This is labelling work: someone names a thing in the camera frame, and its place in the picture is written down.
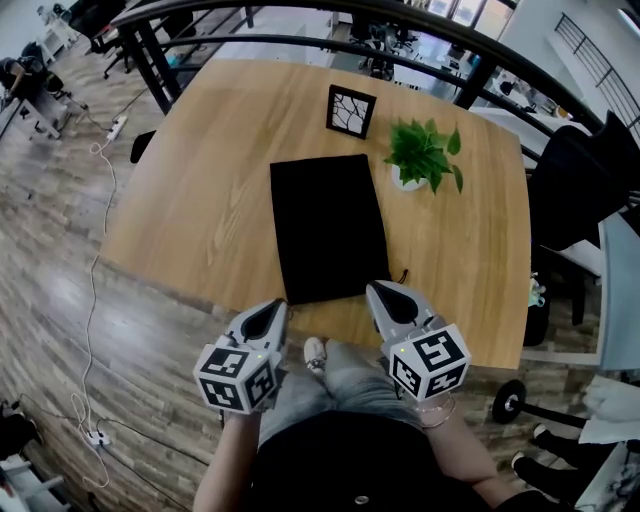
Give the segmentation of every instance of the bracelet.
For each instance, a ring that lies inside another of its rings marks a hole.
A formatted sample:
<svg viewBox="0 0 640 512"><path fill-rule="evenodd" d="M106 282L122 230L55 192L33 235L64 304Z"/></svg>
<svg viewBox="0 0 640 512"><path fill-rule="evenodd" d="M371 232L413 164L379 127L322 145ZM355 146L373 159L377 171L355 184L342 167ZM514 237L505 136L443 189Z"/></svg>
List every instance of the bracelet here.
<svg viewBox="0 0 640 512"><path fill-rule="evenodd" d="M442 421L439 421L438 423L434 423L433 425L423 425L422 429L423 430L430 430L436 427L439 427L440 425L446 423L449 418L451 418L451 416L453 415L454 411L456 410L456 400L455 398L452 397L453 400L453 407L451 408L451 411L449 411L449 414L447 414L447 417L445 419L443 419Z"/></svg>
<svg viewBox="0 0 640 512"><path fill-rule="evenodd" d="M447 401L443 405L439 405L438 407L432 407L431 409L422 409L420 406L416 405L415 410L416 410L416 412L420 412L420 413L431 412L431 411L444 411L445 409L447 409L449 407L449 403L452 402L452 401L455 402L455 400L451 396L451 393L449 393Z"/></svg>

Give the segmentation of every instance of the railing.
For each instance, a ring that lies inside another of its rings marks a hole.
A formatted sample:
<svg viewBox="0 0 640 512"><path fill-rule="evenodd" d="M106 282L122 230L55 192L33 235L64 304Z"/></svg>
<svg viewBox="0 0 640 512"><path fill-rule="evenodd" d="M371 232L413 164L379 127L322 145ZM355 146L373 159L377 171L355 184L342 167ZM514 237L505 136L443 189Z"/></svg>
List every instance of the railing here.
<svg viewBox="0 0 640 512"><path fill-rule="evenodd" d="M161 0L127 11L116 18L112 24L118 28L120 34L125 38L140 73L158 105L165 113L170 110L171 105L182 92L177 78L178 75L184 72L197 71L202 66L183 63L171 68L164 57L163 50L176 46L207 43L260 42L323 48L399 64L456 86L458 93L454 103L459 107L468 109L476 99L482 98L510 112L544 135L551 136L553 132L545 124L532 117L515 103L485 88L488 80L497 73L497 69L500 67L510 71L540 93L551 98L569 112L575 122L581 123L590 132L595 133L602 128L600 119L580 100L574 97L556 79L520 54L479 32L401 2L391 0L252 0L251 6L254 8L263 6L304 7L363 15L369 19L381 20L408 30L430 34L465 48L477 55L479 59L473 66L470 75L466 78L461 78L447 70L411 60L395 53L328 39L277 34L214 33L199 37L178 37L165 43L159 43L151 29L150 20L182 10L206 11L229 7L245 8L248 9L248 16L250 16L251 7L247 5L247 0ZM150 56L151 62L147 60L145 50ZM537 154L527 148L523 148L523 152L534 160L539 158Z"/></svg>
<svg viewBox="0 0 640 512"><path fill-rule="evenodd" d="M622 120L636 141L640 142L640 106L609 60L564 13L556 26L556 32L593 77L596 89L602 93L611 111Z"/></svg>

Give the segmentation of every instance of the potted plant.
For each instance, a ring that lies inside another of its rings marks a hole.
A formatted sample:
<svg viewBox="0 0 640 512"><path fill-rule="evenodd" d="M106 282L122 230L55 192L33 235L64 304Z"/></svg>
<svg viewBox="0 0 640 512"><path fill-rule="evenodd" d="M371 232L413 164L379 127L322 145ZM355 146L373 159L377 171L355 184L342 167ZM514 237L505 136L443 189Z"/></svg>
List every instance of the potted plant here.
<svg viewBox="0 0 640 512"><path fill-rule="evenodd" d="M458 192L462 192L462 172L447 160L449 155L460 152L458 127L451 135L438 133L436 122L429 119L423 126L418 121L411 124L399 121L391 126L391 156L385 162L392 164L391 178L402 190L416 190L431 183L435 194L443 174L453 174Z"/></svg>

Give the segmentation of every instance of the white cube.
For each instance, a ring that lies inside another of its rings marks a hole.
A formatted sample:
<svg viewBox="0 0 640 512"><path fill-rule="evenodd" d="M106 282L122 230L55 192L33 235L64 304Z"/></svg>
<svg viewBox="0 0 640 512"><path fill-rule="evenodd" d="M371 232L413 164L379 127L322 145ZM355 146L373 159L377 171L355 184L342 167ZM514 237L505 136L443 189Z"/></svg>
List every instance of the white cube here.
<svg viewBox="0 0 640 512"><path fill-rule="evenodd" d="M245 346L206 345L193 370L205 404L250 414L276 388L269 355Z"/></svg>
<svg viewBox="0 0 640 512"><path fill-rule="evenodd" d="M462 384L471 354L455 324L393 345L389 374L418 401Z"/></svg>

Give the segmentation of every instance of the black cloth bag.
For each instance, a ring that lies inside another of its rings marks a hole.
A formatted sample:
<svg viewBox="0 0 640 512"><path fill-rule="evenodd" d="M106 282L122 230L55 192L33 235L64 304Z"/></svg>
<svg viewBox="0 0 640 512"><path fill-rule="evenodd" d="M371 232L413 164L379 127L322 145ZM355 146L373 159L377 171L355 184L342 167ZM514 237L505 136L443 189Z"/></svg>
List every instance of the black cloth bag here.
<svg viewBox="0 0 640 512"><path fill-rule="evenodd" d="M353 297L390 279L366 155L271 164L271 196L290 304Z"/></svg>

